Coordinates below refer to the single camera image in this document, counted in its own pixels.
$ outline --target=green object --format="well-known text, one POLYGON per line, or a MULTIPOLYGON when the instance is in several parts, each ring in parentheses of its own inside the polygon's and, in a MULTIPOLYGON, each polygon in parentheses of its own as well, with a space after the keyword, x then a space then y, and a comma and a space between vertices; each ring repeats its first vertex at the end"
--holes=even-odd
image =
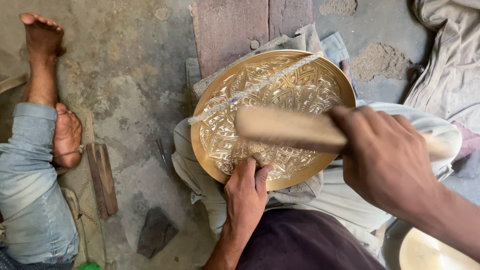
POLYGON ((92 264, 82 264, 78 270, 100 270, 100 266, 92 263, 92 264))

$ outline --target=brass plate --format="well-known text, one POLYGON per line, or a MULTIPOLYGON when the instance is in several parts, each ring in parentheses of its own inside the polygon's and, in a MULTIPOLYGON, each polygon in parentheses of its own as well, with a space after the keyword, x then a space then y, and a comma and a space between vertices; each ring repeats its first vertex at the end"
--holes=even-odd
MULTIPOLYGON (((207 88, 194 115, 232 98, 308 55, 311 53, 301 50, 275 50, 235 64, 207 88)), ((235 111, 244 105, 320 113, 333 105, 355 107, 355 94, 337 66, 318 58, 192 125, 193 151, 209 175, 226 184, 240 161, 260 152, 265 164, 274 166, 267 179, 267 190, 277 190, 309 179, 330 164, 336 155, 240 140, 235 133, 234 118, 235 111)))
POLYGON ((400 247, 402 270, 480 270, 480 264, 467 255, 415 228, 400 247))

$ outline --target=dirty floor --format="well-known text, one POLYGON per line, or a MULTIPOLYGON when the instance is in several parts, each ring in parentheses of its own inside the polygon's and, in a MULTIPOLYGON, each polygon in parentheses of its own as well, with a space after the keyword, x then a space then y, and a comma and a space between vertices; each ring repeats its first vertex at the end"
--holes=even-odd
MULTIPOLYGON (((28 71, 17 14, 36 12, 65 28, 67 52, 58 67, 61 99, 98 99, 95 139, 109 148, 119 202, 118 214, 103 222, 102 231, 107 258, 117 260, 118 269, 197 269, 214 247, 206 210, 190 203, 190 191, 170 160, 173 129, 188 116, 185 60, 196 57, 191 2, 0 0, 0 80, 28 71), (135 251, 146 211, 156 206, 180 232, 147 260, 135 251)), ((340 6, 313 1, 320 38, 340 32, 361 98, 400 102, 409 86, 406 68, 426 64, 434 34, 416 20, 409 0, 337 2, 340 6), (369 61, 369 54, 380 55, 378 61, 369 61)), ((21 92, 17 87, 0 96, 1 142, 11 134, 9 115, 21 92)))

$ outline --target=engraved floral pattern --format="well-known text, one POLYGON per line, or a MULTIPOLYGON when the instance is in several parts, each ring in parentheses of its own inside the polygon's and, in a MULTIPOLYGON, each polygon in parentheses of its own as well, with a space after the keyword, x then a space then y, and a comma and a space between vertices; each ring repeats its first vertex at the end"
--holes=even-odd
MULTIPOLYGON (((213 107, 251 85, 258 84, 274 73, 300 59, 299 56, 273 57, 246 64, 235 75, 225 79, 211 94, 204 110, 213 107)), ((266 164, 272 164, 268 180, 290 178, 311 165, 322 154, 315 151, 278 147, 240 139, 234 127, 235 111, 240 106, 269 106, 300 112, 321 113, 333 105, 343 105, 339 87, 333 74, 319 73, 316 62, 302 66, 294 72, 235 101, 200 125, 200 145, 207 160, 226 175, 231 175, 236 164, 246 156, 260 152, 266 164)))

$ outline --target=foot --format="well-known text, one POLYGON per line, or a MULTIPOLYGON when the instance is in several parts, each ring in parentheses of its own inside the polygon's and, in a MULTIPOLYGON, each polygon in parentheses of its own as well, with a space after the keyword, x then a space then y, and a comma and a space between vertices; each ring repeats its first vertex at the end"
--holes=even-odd
POLYGON ((350 76, 350 64, 347 59, 340 61, 340 69, 343 71, 345 76, 347 76, 348 82, 352 84, 352 76, 350 76))
POLYGON ((27 12, 18 15, 25 25, 28 59, 32 62, 55 60, 62 53, 63 28, 58 23, 27 12))
POLYGON ((74 153, 54 157, 53 162, 65 168, 73 168, 80 163, 82 158, 82 155, 76 152, 82 140, 82 124, 65 105, 57 103, 55 109, 58 119, 53 136, 53 156, 74 153))

